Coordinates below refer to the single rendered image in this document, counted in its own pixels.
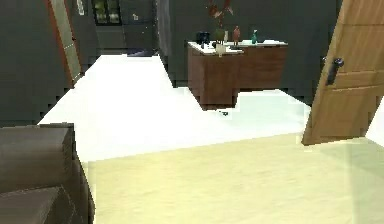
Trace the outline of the brown white-topped desk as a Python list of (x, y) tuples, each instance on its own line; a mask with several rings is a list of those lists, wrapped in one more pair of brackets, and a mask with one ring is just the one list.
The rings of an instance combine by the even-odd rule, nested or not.
[(188, 43), (188, 88), (203, 110), (234, 108), (239, 92), (279, 89), (288, 44), (279, 41), (211, 45)]

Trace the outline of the black round object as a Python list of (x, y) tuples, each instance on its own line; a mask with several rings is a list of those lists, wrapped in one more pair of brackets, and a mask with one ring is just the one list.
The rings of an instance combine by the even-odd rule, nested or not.
[(196, 34), (196, 43), (201, 44), (208, 44), (210, 42), (210, 33), (205, 31), (200, 31)]

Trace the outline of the red house plant white pot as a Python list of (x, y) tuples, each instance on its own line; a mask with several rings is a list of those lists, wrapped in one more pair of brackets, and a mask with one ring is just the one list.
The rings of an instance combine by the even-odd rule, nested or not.
[(218, 20), (218, 27), (215, 29), (215, 51), (219, 56), (222, 56), (226, 50), (226, 47), (224, 46), (225, 29), (223, 28), (223, 19), (226, 12), (233, 14), (231, 0), (224, 0), (223, 6), (221, 8), (219, 8), (218, 5), (214, 3), (214, 0), (208, 0), (207, 9), (208, 15)]

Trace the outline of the dark grey cabinet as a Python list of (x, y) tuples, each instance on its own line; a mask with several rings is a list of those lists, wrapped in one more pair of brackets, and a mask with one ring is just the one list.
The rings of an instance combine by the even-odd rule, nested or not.
[(148, 23), (96, 28), (100, 47), (103, 49), (154, 49), (154, 28)]

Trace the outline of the dark window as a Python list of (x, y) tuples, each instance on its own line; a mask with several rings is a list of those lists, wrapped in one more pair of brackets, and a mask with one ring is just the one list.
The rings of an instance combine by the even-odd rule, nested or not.
[(119, 0), (92, 0), (97, 26), (118, 26), (122, 23)]

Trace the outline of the brown wooden room door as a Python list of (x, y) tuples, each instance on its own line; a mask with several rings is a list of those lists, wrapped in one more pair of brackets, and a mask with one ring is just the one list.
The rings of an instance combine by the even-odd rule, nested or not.
[[(326, 85), (335, 58), (344, 65)], [(383, 97), (384, 0), (343, 0), (302, 143), (363, 137)]]

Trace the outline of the dark brown sofa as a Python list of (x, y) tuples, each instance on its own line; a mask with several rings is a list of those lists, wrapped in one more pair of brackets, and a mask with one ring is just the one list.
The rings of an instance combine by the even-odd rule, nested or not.
[(0, 224), (93, 224), (72, 123), (0, 128)]

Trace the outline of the grey door with red frame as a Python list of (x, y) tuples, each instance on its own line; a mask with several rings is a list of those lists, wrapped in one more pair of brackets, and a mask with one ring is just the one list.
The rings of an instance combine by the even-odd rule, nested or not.
[(44, 0), (64, 73), (70, 88), (82, 77), (76, 39), (65, 0)]

